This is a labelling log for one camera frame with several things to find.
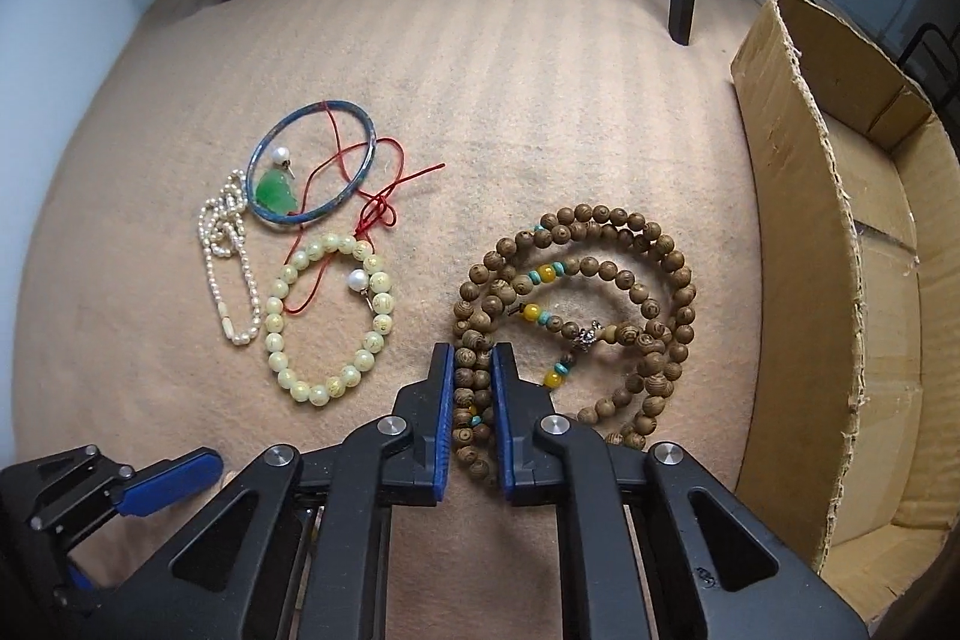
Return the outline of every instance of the silver screw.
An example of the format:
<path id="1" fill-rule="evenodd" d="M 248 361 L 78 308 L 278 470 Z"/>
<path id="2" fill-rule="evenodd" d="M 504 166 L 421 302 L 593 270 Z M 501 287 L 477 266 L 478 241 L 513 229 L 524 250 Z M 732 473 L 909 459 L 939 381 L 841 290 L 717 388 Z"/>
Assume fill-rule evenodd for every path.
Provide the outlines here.
<path id="1" fill-rule="evenodd" d="M 547 434 L 566 434 L 570 429 L 570 422 L 563 415 L 547 415 L 541 419 L 541 429 Z"/>
<path id="2" fill-rule="evenodd" d="M 654 458 L 661 464 L 679 464 L 683 461 L 683 448 L 673 442 L 661 442 L 654 448 Z"/>
<path id="3" fill-rule="evenodd" d="M 272 445 L 264 453 L 263 461 L 266 461 L 272 467 L 285 467 L 291 461 L 294 461 L 294 449 L 289 445 Z"/>
<path id="4" fill-rule="evenodd" d="M 387 437 L 396 437 L 397 434 L 403 434 L 407 428 L 407 422 L 400 415 L 387 415 L 376 422 L 376 431 L 386 434 Z"/>

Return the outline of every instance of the white wall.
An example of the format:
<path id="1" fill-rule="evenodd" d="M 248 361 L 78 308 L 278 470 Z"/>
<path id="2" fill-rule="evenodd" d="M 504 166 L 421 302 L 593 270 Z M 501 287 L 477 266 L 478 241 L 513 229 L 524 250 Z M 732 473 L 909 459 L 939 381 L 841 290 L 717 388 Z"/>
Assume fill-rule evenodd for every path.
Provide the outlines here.
<path id="1" fill-rule="evenodd" d="M 70 135 L 152 1 L 0 0 L 0 134 L 8 149 L 0 169 L 0 465 L 13 460 L 13 324 L 30 234 Z"/>

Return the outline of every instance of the red string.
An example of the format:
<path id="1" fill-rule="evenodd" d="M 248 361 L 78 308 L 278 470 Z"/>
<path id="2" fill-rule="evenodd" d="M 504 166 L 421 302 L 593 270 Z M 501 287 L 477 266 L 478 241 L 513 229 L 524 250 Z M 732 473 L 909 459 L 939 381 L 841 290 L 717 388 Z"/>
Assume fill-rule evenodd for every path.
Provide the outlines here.
<path id="1" fill-rule="evenodd" d="M 318 167 L 316 167 L 313 172 L 310 172 L 310 176 L 306 178 L 306 185 L 304 185 L 304 198 L 301 199 L 301 210 L 300 214 L 306 212 L 306 202 L 307 196 L 310 194 L 310 186 L 313 184 L 314 178 L 326 169 L 334 161 L 337 162 L 340 169 L 340 175 L 349 182 L 352 180 L 352 175 L 347 172 L 347 166 L 344 163 L 344 156 L 347 153 L 357 150 L 359 148 L 366 148 L 366 142 L 358 142 L 356 145 L 349 145 L 348 148 L 344 148 L 340 140 L 340 129 L 337 125 L 337 119 L 333 116 L 333 112 L 330 112 L 330 108 L 326 105 L 323 105 L 323 109 L 326 110 L 326 114 L 330 118 L 330 124 L 333 125 L 333 137 L 337 142 L 337 151 L 331 155 L 328 159 L 323 161 Z M 382 224 L 385 228 L 391 228 L 392 226 L 397 225 L 397 208 L 394 205 L 390 204 L 388 199 L 394 194 L 394 191 L 397 189 L 397 186 L 402 185 L 405 182 L 416 179 L 416 177 L 421 177 L 422 175 L 429 175 L 430 172 L 435 172 L 436 170 L 443 169 L 446 164 L 436 164 L 432 167 L 426 167 L 426 169 L 421 169 L 419 172 L 415 172 L 412 175 L 403 176 L 403 167 L 405 164 L 406 154 L 403 150 L 403 145 L 400 144 L 396 139 L 392 137 L 382 137 L 377 140 L 378 145 L 391 145 L 392 148 L 397 150 L 397 176 L 392 180 L 391 183 L 381 188 L 379 191 L 376 191 L 375 194 L 368 194 L 362 189 L 357 189 L 355 192 L 363 196 L 364 199 L 367 199 L 366 203 L 360 210 L 359 218 L 357 218 L 357 223 L 353 228 L 353 235 L 359 239 L 366 239 L 367 242 L 373 247 L 373 238 L 371 237 L 371 230 L 376 227 L 377 223 Z M 287 253 L 287 257 L 283 263 L 290 263 L 290 259 L 293 257 L 294 252 L 299 247 L 301 239 L 304 238 L 304 233 L 306 232 L 306 227 L 304 225 L 298 226 L 298 232 L 296 232 L 296 239 L 294 244 L 290 248 L 290 252 Z M 301 304 L 299 307 L 290 307 L 284 302 L 283 309 L 286 314 L 290 316 L 298 316 L 307 307 L 310 306 L 310 303 L 314 300 L 314 297 L 317 295 L 317 290 L 320 287 L 320 280 L 323 279 L 323 273 L 326 271 L 326 268 L 330 266 L 330 262 L 333 261 L 333 255 L 328 254 L 323 261 L 320 262 L 320 270 L 317 273 L 317 279 L 313 283 L 313 289 L 310 290 L 309 295 L 306 297 L 304 304 Z"/>

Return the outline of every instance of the cardboard box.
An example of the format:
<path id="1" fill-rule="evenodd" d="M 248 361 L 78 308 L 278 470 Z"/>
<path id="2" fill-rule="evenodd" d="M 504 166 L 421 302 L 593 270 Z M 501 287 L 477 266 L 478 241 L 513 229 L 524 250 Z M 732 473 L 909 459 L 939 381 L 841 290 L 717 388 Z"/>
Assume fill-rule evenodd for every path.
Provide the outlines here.
<path id="1" fill-rule="evenodd" d="M 763 265 L 736 493 L 875 624 L 960 509 L 960 166 L 920 88 L 807 1 L 768 0 L 731 74 Z"/>

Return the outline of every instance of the blue bangle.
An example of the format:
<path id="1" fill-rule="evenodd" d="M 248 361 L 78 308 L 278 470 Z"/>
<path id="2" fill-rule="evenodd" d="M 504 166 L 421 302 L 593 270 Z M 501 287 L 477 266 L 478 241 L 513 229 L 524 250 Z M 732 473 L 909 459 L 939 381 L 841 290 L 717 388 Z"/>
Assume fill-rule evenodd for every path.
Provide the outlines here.
<path id="1" fill-rule="evenodd" d="M 360 165 L 360 169 L 357 170 L 357 174 L 353 175 L 353 179 L 347 183 L 347 186 L 340 191 L 337 196 L 334 196 L 333 199 L 330 199 L 330 201 L 321 205 L 317 209 L 310 210 L 310 212 L 300 213 L 299 215 L 280 215 L 279 213 L 271 212 L 270 210 L 261 207 L 261 205 L 256 203 L 256 199 L 253 195 L 253 172 L 256 169 L 256 165 L 260 162 L 260 157 L 267 149 L 267 145 L 270 145 L 270 142 L 277 138 L 277 134 L 280 134 L 280 131 L 285 129 L 288 125 L 294 124 L 305 115 L 313 115 L 318 112 L 323 112 L 325 109 L 346 112 L 347 114 L 354 116 L 354 118 L 357 118 L 360 121 L 360 124 L 363 125 L 364 133 L 367 135 L 367 153 L 364 155 L 363 163 Z M 323 218 L 323 216 L 327 213 L 331 213 L 337 209 L 339 205 L 341 205 L 346 199 L 349 198 L 349 196 L 353 194 L 354 191 L 360 187 L 360 184 L 367 176 L 367 172 L 370 171 L 370 167 L 373 165 L 374 151 L 376 151 L 376 131 L 373 130 L 373 121 L 366 112 L 352 102 L 318 101 L 316 104 L 307 104 L 307 106 L 301 107 L 301 109 L 298 109 L 295 112 L 291 112 L 286 116 L 286 118 L 282 119 L 282 121 L 272 127 L 267 133 L 267 136 L 260 140 L 260 143 L 256 145 L 256 148 L 254 148 L 253 155 L 251 155 L 250 162 L 247 165 L 247 201 L 248 204 L 250 204 L 251 210 L 253 210 L 253 215 L 256 215 L 261 220 L 266 220 L 267 223 L 278 223 L 285 226 L 299 226 L 302 223 L 310 223 L 311 220 Z"/>

